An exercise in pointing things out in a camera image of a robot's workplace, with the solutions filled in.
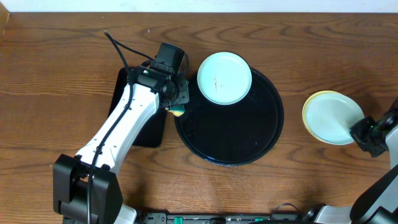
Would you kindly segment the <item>green yellow sponge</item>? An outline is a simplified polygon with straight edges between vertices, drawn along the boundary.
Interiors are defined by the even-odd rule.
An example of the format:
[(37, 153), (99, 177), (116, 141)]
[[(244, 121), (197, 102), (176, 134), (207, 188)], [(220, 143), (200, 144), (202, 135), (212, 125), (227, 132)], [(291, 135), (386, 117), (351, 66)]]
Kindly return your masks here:
[(185, 107), (184, 105), (175, 105), (175, 106), (166, 107), (165, 110), (172, 113), (176, 117), (180, 117), (181, 115), (184, 114)]

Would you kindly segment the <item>yellow plate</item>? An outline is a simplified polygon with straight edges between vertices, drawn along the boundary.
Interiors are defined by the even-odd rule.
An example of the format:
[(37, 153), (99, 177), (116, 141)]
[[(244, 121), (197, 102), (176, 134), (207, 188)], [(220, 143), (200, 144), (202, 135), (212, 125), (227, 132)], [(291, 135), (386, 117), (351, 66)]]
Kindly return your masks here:
[(309, 125), (308, 125), (307, 115), (306, 115), (307, 108), (308, 108), (308, 104), (309, 104), (316, 96), (319, 96), (319, 95), (322, 95), (322, 94), (327, 94), (327, 93), (336, 93), (336, 91), (331, 91), (331, 90), (318, 91), (318, 92), (312, 94), (311, 96), (309, 96), (309, 97), (307, 98), (307, 100), (305, 101), (305, 103), (303, 104), (303, 107), (302, 107), (302, 121), (303, 121), (303, 124), (304, 124), (305, 128), (307, 129), (307, 131), (308, 131), (315, 139), (317, 139), (317, 140), (319, 140), (319, 141), (321, 141), (321, 142), (324, 142), (324, 143), (329, 144), (328, 141), (325, 141), (324, 139), (318, 137), (318, 136), (310, 129), (310, 127), (309, 127)]

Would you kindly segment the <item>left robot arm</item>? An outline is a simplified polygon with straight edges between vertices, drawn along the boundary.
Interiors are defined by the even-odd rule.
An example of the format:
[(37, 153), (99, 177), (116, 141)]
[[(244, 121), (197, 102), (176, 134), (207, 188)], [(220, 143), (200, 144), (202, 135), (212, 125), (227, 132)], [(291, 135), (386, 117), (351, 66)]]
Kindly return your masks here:
[(64, 223), (134, 223), (137, 211), (124, 204), (118, 174), (146, 122), (160, 108), (183, 111), (188, 82), (181, 71), (188, 55), (160, 45), (154, 58), (120, 70), (113, 108), (94, 137), (75, 156), (62, 154), (53, 167), (53, 209)]

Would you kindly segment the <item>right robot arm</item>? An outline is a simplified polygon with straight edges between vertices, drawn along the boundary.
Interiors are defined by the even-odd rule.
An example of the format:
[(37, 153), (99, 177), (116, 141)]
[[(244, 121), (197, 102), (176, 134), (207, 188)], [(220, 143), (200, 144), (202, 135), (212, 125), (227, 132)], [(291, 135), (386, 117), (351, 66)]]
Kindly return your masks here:
[(391, 169), (350, 207), (319, 204), (302, 219), (312, 223), (397, 223), (397, 102), (378, 121), (368, 116), (349, 129), (355, 143), (372, 157), (387, 151)]

